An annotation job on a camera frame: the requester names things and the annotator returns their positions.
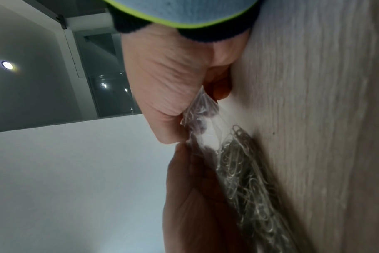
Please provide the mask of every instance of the ceiling light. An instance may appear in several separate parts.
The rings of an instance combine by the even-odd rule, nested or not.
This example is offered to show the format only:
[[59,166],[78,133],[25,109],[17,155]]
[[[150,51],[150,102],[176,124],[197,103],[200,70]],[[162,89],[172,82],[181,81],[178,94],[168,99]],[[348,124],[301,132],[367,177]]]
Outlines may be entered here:
[[15,68],[15,67],[13,66],[13,64],[10,63],[10,62],[2,62],[2,66],[3,66],[4,68],[9,69],[9,70],[12,70],[12,69]]

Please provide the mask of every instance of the neon yellow trim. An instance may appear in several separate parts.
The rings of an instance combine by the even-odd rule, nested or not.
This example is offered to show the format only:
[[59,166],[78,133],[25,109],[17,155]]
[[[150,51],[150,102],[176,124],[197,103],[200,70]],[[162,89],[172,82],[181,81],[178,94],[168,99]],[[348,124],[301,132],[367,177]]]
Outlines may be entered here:
[[131,15],[133,15],[135,17],[142,18],[142,19],[154,22],[154,23],[158,23],[158,24],[174,27],[174,28],[202,28],[202,27],[206,27],[206,26],[215,25],[215,24],[218,24],[218,23],[230,20],[232,18],[238,17],[241,14],[243,14],[244,12],[246,12],[247,10],[249,10],[253,6],[252,5],[251,7],[247,8],[246,10],[241,11],[239,13],[236,13],[236,14],[231,15],[231,16],[226,17],[226,18],[221,18],[221,19],[218,19],[218,20],[209,21],[209,22],[200,23],[200,24],[183,24],[183,23],[177,23],[177,22],[165,20],[165,19],[162,19],[162,18],[153,17],[153,16],[148,15],[148,14],[144,14],[144,13],[139,12],[137,10],[134,10],[134,9],[132,9],[130,7],[127,7],[127,6],[125,6],[125,5],[121,4],[121,3],[117,3],[117,2],[115,2],[113,0],[104,0],[104,1],[108,2],[111,5],[113,5],[117,9],[119,9],[121,11],[124,11],[125,13],[131,14]]

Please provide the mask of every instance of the hand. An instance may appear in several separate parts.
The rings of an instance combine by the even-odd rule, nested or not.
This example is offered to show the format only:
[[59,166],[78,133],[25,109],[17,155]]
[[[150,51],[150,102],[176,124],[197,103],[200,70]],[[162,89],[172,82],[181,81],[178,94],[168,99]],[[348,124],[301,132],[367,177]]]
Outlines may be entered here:
[[122,34],[132,93],[160,142],[187,140],[182,112],[202,85],[215,100],[229,95],[229,66],[242,54],[248,37],[246,31],[221,42],[199,43],[159,24]]
[[176,146],[166,186],[166,253],[247,252],[215,173],[185,144]]

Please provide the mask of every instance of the clear plastic bag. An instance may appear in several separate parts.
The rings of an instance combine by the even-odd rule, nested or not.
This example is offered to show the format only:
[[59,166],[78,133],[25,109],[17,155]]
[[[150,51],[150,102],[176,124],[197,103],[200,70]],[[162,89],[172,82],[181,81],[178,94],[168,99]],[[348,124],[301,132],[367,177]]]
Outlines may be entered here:
[[216,170],[252,252],[298,252],[270,170],[253,139],[202,88],[184,112],[192,151]]

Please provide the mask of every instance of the wood grain surface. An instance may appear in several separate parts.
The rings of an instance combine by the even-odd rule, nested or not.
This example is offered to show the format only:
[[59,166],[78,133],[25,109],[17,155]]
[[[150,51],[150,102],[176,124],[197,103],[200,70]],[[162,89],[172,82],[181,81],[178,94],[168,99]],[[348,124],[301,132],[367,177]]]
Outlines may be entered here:
[[232,76],[303,251],[379,253],[379,0],[265,1]]

